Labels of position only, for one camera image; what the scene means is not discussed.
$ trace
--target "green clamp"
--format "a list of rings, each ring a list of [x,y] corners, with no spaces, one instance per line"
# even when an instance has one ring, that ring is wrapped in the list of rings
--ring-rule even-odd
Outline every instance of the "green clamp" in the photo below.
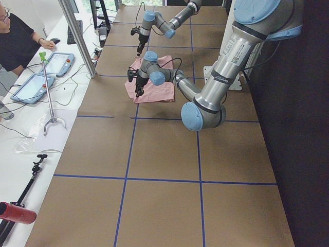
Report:
[[[47,62],[46,55],[47,53],[45,51],[39,53],[41,61]]]

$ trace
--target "tablet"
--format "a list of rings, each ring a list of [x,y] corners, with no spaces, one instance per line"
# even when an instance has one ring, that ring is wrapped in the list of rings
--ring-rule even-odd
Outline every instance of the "tablet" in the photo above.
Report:
[[[49,87],[51,87],[55,77],[47,76],[47,80]],[[45,83],[44,75],[33,74],[10,98],[22,103],[34,104],[47,92]]]
[[[57,77],[63,77],[73,65],[75,60],[72,53],[54,52],[47,59],[46,72],[47,74],[56,74]]]

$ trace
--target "red cylinder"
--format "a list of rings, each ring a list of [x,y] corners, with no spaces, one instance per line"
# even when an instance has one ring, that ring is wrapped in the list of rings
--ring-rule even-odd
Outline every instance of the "red cylinder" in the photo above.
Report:
[[[0,219],[31,224],[36,219],[36,212],[7,202],[0,202]]]

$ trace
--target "keyboard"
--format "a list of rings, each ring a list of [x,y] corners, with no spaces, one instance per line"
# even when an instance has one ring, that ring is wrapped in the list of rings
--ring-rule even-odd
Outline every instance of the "keyboard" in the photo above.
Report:
[[[82,28],[82,20],[77,20],[78,27],[80,29],[81,34],[83,33],[83,28]],[[76,41],[74,40],[73,33],[70,29],[70,26],[67,26],[67,44],[75,44]]]

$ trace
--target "glasses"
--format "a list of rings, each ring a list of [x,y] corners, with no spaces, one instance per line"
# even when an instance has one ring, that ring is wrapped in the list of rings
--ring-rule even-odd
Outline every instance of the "glasses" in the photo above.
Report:
[[[10,16],[10,9],[5,8],[5,10],[6,10],[6,16],[2,20],[0,20],[0,22],[4,22],[4,23],[8,24],[8,21],[9,21],[8,17]]]

